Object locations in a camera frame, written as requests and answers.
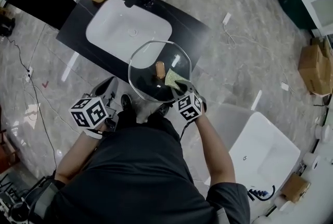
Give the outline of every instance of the wrist strap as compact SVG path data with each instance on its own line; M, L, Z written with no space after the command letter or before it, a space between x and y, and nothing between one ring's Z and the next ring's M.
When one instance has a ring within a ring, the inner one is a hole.
M98 139L98 140L103 138L102 132L99 130L86 129L86 130L84 130L84 133L87 134L88 136Z

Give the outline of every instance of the red mark on floor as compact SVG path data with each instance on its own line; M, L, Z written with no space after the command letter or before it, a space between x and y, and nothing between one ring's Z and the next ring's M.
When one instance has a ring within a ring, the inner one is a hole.
M43 84L43 83L42 83L42 86L43 86L44 88L46 88L46 87L47 87L47 85L48 85L48 81L46 81L46 83L45 83L45 84Z

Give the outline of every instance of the sponge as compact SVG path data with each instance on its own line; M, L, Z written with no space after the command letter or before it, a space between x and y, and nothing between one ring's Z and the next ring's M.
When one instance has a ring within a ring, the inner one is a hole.
M182 76L178 75L172 69L169 69L168 73L165 76L165 85L169 86L169 87L172 87L172 88L180 91L181 88L175 82L176 80L186 80L186 81L189 81L189 80L183 78Z

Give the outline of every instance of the drain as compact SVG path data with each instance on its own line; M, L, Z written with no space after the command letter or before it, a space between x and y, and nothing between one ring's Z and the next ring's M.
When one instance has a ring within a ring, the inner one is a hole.
M135 37L139 34L139 32L137 30L134 30L134 29L128 29L127 30L127 33L129 34L129 36L131 37Z

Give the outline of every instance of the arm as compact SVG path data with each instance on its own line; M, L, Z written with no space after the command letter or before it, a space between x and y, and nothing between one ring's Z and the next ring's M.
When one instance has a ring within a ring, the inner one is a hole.
M103 124L100 131L104 131L106 126ZM61 160L55 175L55 180L67 184L81 168L85 165L90 154L96 149L99 140L92 138L82 132L68 153Z
M211 177L210 186L220 182L236 182L235 169L230 154L207 116L202 113L196 119L204 158Z

